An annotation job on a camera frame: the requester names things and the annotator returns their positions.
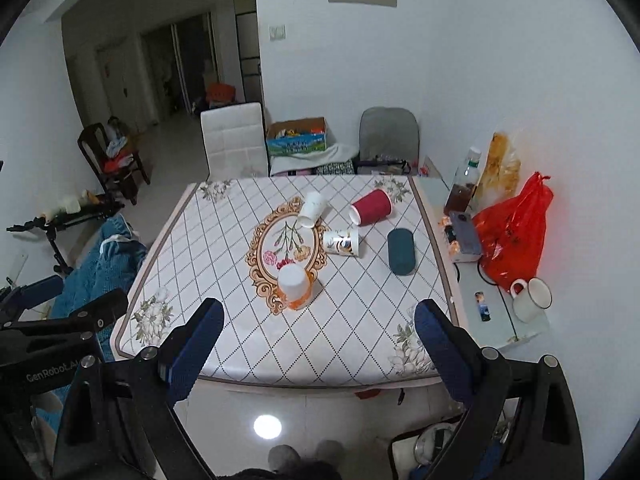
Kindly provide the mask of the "white and orange paper cup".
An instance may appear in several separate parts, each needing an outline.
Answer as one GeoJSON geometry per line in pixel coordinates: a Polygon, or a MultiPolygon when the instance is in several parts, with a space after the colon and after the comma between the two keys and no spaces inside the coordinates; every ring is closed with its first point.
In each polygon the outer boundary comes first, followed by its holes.
{"type": "Polygon", "coordinates": [[[277,293],[282,304],[299,310],[308,304],[312,293],[312,279],[303,266],[288,263],[279,271],[277,293]]]}

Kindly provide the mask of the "dark green cup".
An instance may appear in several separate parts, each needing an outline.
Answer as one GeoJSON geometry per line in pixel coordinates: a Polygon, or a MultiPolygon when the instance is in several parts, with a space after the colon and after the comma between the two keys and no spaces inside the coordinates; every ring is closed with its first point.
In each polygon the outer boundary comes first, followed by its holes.
{"type": "Polygon", "coordinates": [[[410,275],[416,267],[416,248],[411,231],[393,229],[387,234],[388,266],[393,274],[410,275]]]}

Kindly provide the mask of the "crane print paper cup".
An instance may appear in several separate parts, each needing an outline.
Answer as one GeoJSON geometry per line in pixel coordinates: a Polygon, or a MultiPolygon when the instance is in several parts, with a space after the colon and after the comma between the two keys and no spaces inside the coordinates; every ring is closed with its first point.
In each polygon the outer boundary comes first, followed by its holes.
{"type": "Polygon", "coordinates": [[[338,231],[326,231],[322,235],[322,246],[328,254],[358,257],[358,229],[350,228],[338,231]]]}

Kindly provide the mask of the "red ribbed paper cup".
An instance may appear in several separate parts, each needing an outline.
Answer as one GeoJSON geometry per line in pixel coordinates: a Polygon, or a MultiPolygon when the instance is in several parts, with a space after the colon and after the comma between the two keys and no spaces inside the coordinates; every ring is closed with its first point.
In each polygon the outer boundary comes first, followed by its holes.
{"type": "Polygon", "coordinates": [[[355,226],[368,226],[384,220],[392,211],[390,196],[382,188],[375,188],[350,205],[349,219],[355,226]]]}

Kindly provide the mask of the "plain white paper cup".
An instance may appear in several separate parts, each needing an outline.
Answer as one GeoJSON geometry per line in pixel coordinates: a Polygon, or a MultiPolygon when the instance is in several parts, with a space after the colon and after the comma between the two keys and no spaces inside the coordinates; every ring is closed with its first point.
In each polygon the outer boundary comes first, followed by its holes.
{"type": "Polygon", "coordinates": [[[305,229],[312,229],[328,206],[328,201],[317,191],[306,194],[303,206],[297,216],[297,223],[305,229]]]}

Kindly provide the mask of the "white enamel mug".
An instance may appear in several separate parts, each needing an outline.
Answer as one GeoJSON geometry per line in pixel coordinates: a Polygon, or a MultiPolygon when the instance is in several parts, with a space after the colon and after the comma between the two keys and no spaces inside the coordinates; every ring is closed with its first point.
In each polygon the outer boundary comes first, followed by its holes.
{"type": "Polygon", "coordinates": [[[518,278],[511,284],[510,294],[514,314],[523,323],[533,321],[552,305],[551,289],[541,278],[518,278]]]}

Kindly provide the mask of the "grey smartphone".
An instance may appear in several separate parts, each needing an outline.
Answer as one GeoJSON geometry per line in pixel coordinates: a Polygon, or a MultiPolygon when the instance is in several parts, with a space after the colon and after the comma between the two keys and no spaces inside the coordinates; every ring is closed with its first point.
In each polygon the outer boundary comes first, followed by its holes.
{"type": "Polygon", "coordinates": [[[450,211],[449,220],[462,255],[480,257],[483,253],[483,248],[472,216],[467,212],[450,211]]]}

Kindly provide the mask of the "red plastic bag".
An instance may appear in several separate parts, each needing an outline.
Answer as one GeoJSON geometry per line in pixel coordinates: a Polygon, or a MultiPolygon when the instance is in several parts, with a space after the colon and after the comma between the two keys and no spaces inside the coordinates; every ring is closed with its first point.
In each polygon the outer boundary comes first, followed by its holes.
{"type": "Polygon", "coordinates": [[[480,266],[491,281],[509,290],[518,278],[537,274],[553,192],[549,176],[536,171],[517,196],[492,205],[473,218],[483,255],[480,266]]]}

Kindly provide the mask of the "floral checked tablecloth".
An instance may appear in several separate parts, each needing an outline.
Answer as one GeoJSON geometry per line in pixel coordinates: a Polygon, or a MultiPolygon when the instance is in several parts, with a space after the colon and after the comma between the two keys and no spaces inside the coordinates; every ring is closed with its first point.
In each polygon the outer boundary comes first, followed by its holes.
{"type": "Polygon", "coordinates": [[[224,327],[202,376],[239,386],[402,388],[438,375],[419,301],[454,308],[414,177],[246,178],[190,184],[111,338],[130,358],[217,299],[224,327]]]}

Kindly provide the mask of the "black tripod stand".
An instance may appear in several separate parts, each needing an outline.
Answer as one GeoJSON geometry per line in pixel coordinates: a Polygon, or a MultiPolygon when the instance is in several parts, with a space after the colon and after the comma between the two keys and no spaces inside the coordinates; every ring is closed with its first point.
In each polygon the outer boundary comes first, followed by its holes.
{"type": "Polygon", "coordinates": [[[43,232],[52,250],[55,265],[53,271],[61,276],[69,276],[73,268],[66,262],[56,239],[59,232],[67,231],[73,226],[96,220],[106,220],[113,217],[125,204],[119,200],[108,197],[106,194],[93,195],[87,193],[79,200],[70,200],[68,203],[58,206],[48,212],[40,214],[23,224],[8,226],[6,232],[22,234],[39,230],[43,232]]]}

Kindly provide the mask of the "brown liquid bottle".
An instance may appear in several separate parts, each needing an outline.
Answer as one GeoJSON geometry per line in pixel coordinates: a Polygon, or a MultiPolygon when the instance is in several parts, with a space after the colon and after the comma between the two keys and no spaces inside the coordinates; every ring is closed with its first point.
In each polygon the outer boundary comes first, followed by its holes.
{"type": "Polygon", "coordinates": [[[480,155],[477,148],[470,148],[463,165],[454,175],[454,182],[444,206],[444,214],[453,211],[465,212],[474,196],[480,180],[480,155]]]}

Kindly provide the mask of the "clear bag of bread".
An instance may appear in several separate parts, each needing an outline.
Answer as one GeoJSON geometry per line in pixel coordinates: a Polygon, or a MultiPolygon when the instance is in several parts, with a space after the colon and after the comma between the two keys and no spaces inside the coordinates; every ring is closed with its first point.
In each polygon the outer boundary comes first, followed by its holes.
{"type": "Polygon", "coordinates": [[[509,136],[504,132],[495,132],[474,196],[475,208],[483,210],[512,198],[520,182],[520,170],[521,159],[509,136]]]}

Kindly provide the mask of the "dark wooden chair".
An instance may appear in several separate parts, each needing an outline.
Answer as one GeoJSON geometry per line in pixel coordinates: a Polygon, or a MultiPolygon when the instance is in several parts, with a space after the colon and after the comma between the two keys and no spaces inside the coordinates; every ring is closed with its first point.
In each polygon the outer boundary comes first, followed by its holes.
{"type": "Polygon", "coordinates": [[[136,206],[139,188],[134,175],[140,174],[147,185],[151,184],[151,179],[128,126],[112,115],[105,125],[96,122],[85,127],[77,144],[104,193],[109,196],[119,194],[136,206]]]}

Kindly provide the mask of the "grey padded chair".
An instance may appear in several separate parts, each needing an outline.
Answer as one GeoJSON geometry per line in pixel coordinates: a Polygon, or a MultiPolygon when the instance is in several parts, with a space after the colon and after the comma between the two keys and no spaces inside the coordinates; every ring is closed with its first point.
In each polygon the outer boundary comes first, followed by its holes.
{"type": "Polygon", "coordinates": [[[418,171],[420,130],[410,110],[375,106],[360,117],[357,174],[399,174],[418,171]]]}

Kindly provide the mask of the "white leather chair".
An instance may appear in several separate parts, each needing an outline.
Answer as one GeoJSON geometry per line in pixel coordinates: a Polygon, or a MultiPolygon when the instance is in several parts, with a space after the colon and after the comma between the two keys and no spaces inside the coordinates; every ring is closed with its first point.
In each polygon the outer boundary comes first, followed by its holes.
{"type": "Polygon", "coordinates": [[[267,177],[262,104],[250,102],[206,110],[201,128],[209,181],[267,177]]]}

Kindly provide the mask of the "cardboard box with items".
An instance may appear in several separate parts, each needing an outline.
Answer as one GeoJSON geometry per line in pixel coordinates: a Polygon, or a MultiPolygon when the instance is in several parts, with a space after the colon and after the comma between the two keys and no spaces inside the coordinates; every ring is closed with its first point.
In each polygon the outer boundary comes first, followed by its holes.
{"type": "Polygon", "coordinates": [[[326,120],[323,117],[274,122],[267,130],[266,144],[272,157],[324,152],[326,120]]]}

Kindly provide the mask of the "wall light switch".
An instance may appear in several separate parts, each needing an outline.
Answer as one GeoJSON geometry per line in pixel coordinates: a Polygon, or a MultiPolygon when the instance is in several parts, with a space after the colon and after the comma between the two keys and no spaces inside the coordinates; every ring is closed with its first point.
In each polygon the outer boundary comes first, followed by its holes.
{"type": "Polygon", "coordinates": [[[285,37],[286,37],[286,29],[284,25],[269,27],[269,39],[271,41],[285,40],[285,37]]]}

